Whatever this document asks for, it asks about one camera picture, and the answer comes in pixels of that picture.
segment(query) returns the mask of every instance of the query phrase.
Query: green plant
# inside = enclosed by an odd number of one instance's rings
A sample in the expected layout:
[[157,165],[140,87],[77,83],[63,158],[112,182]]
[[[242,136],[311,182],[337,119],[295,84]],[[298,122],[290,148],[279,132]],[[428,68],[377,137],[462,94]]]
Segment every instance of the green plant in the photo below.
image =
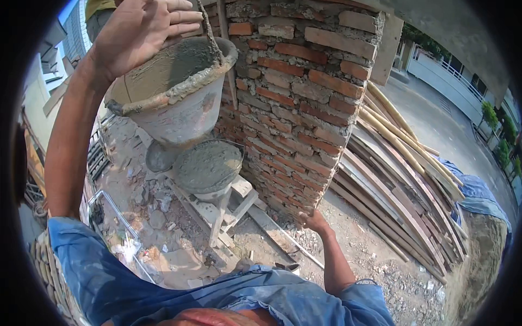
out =
[[510,116],[508,116],[503,110],[499,110],[498,116],[500,123],[502,124],[504,138],[510,146],[514,146],[517,139],[517,129],[513,124],[513,120],[511,120]]
[[482,119],[486,121],[492,131],[496,130],[496,126],[499,124],[499,119],[496,117],[496,112],[488,101],[482,102]]
[[522,177],[522,170],[520,169],[520,158],[515,158],[515,164],[513,165],[513,172],[515,175]]
[[451,53],[442,45],[408,23],[405,23],[402,27],[401,37],[417,43],[421,48],[433,54],[437,60],[443,56],[446,58],[451,57]]
[[499,145],[495,149],[495,154],[502,169],[506,169],[509,165],[509,145],[505,139],[501,139]]

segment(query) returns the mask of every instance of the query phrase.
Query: brick pillar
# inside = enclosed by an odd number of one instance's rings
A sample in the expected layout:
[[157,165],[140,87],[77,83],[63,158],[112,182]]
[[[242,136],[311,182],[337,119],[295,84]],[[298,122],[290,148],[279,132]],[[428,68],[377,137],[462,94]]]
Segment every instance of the brick pillar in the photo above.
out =
[[227,1],[230,38],[240,51],[239,107],[225,88],[215,131],[246,146],[242,175],[261,198],[295,216],[317,206],[335,173],[384,15],[339,3],[270,2]]

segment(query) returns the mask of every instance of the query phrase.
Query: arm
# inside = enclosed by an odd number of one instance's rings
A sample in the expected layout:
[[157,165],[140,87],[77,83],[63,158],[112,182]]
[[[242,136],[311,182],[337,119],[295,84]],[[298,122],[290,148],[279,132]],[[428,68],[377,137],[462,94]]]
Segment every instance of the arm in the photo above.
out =
[[89,138],[111,83],[162,48],[196,31],[200,12],[186,0],[126,0],[118,6],[71,77],[45,162],[51,216],[79,218]]
[[355,276],[335,238],[335,232],[318,210],[306,207],[309,213],[300,212],[299,219],[304,227],[314,230],[323,241],[325,255],[325,290],[339,296],[348,285],[355,283]]

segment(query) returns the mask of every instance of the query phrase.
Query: wooden stand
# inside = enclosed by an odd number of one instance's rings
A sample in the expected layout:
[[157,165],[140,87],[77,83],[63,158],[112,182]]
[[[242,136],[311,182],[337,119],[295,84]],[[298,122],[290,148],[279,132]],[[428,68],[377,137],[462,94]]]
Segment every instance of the wooden stand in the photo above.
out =
[[[174,184],[173,186],[175,187],[174,193],[178,199],[182,203],[187,201],[192,206],[192,209],[187,209],[192,218],[197,222],[203,222],[201,224],[207,226],[202,228],[204,232],[209,234],[209,246],[212,248],[219,247],[217,241],[220,240],[227,247],[234,248],[234,242],[227,234],[227,231],[241,220],[247,210],[256,202],[259,195],[258,192],[252,188],[250,182],[238,175],[234,181],[232,181],[230,190],[225,195],[217,198],[214,203],[201,201],[197,199],[196,196],[188,194],[178,186]],[[228,209],[232,192],[238,194],[238,197],[243,199],[233,212]]]

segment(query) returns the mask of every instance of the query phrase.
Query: dirt ground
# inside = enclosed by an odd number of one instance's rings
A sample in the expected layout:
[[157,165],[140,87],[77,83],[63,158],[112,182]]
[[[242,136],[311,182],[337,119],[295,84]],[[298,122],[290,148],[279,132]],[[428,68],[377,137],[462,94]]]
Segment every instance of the dirt ground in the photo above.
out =
[[[132,227],[139,231],[143,246],[136,256],[142,259],[154,281],[167,288],[190,288],[200,285],[199,279],[207,284],[221,273],[233,269],[234,266],[225,265],[208,248],[207,235],[171,195],[165,176],[147,170],[146,148],[135,133],[134,123],[127,118],[114,118],[108,129],[108,140],[114,165],[106,168],[97,186],[110,194]],[[105,200],[102,202],[105,211],[102,231],[110,242],[125,228],[122,224],[116,224],[114,211]],[[445,293],[448,287],[462,281],[462,278],[448,277],[448,285],[442,286],[413,258],[410,257],[410,262],[402,261],[368,227],[367,220],[331,190],[326,192],[318,209],[335,230],[356,277],[374,279],[382,286],[388,309],[397,325],[448,324],[448,307],[452,308],[452,319],[456,318],[458,311],[454,307],[461,293],[452,292],[451,300],[454,302],[448,302]],[[165,212],[164,220],[158,212],[154,216],[159,215],[160,218],[151,219],[154,211],[161,210]],[[268,214],[273,216],[274,212],[269,210]],[[297,230],[287,221],[287,216],[277,216],[277,223],[308,252],[324,262],[320,238],[310,230]],[[253,250],[255,262],[265,265],[292,263],[250,217],[243,218],[228,234],[236,245],[232,251],[237,258],[246,258]],[[179,261],[173,263],[180,253],[185,260],[188,257],[184,266]],[[301,277],[324,287],[323,272],[319,266],[308,258],[298,263],[301,264]],[[148,279],[135,262],[126,265],[143,279]]]

